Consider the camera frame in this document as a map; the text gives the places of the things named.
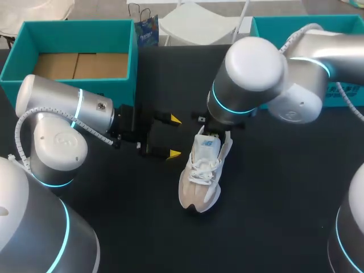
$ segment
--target white coiled cable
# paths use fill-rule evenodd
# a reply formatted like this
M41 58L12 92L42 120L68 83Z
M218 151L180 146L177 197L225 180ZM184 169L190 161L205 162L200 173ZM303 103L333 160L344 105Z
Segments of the white coiled cable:
M301 29L297 30L296 32L294 32L285 42L285 44L280 48L279 52L280 53L284 53L287 48L298 38L300 38L303 34L305 34L307 31L309 30L323 30L323 28L316 23L312 23L312 24L308 24L304 27L302 27ZM353 105L353 103L351 102L351 100L347 97L345 91L343 90L340 82L336 83L336 87L339 90L339 93L341 95L341 97L344 99L344 101L346 102L346 104L348 105L349 109L354 113L354 115L356 115L361 121L364 122L364 115L362 115L359 110Z
M302 35L304 35L309 30L323 30L323 28L316 23L307 24L306 26L300 28L296 32L292 33L291 36L287 39L285 44L280 48L279 52L284 53L284 51L287 50L287 48L298 38L300 38Z
M35 113L41 113L41 112L48 112L48 113L54 113L54 114L58 114L58 115L62 115L65 118L68 118L69 120L73 121L75 124L81 126L83 129L85 129L87 132L90 132L91 134L93 134L95 137L97 137L98 139L102 140L103 142L105 142L108 145L112 145L114 142L108 138L105 138L103 135L99 134L98 132L96 132L95 130L93 130L92 128L90 128L89 126L87 126L86 124L84 124L82 121L80 121L79 119L75 118L73 115L67 114L61 110L55 109L55 108L50 108L50 107L36 107L33 109L30 109L28 111L26 111L18 120L18 122L16 123L16 127L15 127L15 144L16 144L16 148L18 149L18 153L20 155L20 158L22 159L22 162L24 164L24 166L30 171L30 165L29 165L29 161L26 157L26 155L24 154L23 151L23 146L22 143L20 141L20 129L22 127L23 122L31 115L35 114Z

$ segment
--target bag handle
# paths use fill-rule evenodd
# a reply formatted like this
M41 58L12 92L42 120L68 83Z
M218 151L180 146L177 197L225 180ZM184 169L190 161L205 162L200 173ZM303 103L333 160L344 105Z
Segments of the bag handle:
M129 3L127 5L127 10L129 11L129 17L131 17L131 14L130 14L130 5L133 4L133 5L137 5L138 6L138 13L140 13L140 6L136 3Z
M142 12L140 13L140 21L142 21L142 14L143 14L143 12L144 12L145 10L149 10L149 17L148 17L148 19L150 18L151 11L150 11L150 9L146 8L146 9L142 10Z

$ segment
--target teal box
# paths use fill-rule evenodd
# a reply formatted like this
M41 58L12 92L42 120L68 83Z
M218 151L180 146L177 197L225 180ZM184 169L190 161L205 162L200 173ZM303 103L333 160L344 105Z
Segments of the teal box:
M250 35L267 39L277 48L281 48L293 32L310 23L317 23L327 31L364 34L364 22L359 15L307 15L253 17ZM355 106L364 106L363 86L342 83L342 87ZM327 88L324 106L346 105L335 83L331 82Z
M0 85L13 107L40 53L128 53L126 78L57 81L111 98L115 107L134 105L138 46L132 20L24 22L0 75Z

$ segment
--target shoe logo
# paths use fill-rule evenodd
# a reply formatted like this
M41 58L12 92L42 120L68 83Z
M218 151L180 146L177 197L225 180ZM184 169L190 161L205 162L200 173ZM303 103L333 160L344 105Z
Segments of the shoe logo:
M203 146L211 146L211 145L212 145L212 143L213 143L213 141L204 140L204 141L202 142L202 145L203 145Z

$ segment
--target screw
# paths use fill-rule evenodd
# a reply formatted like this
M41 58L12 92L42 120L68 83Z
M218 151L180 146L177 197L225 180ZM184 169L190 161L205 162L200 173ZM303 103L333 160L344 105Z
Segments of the screw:
M102 102L100 102L97 107L100 109L100 110L104 110L106 108L105 104L103 104Z

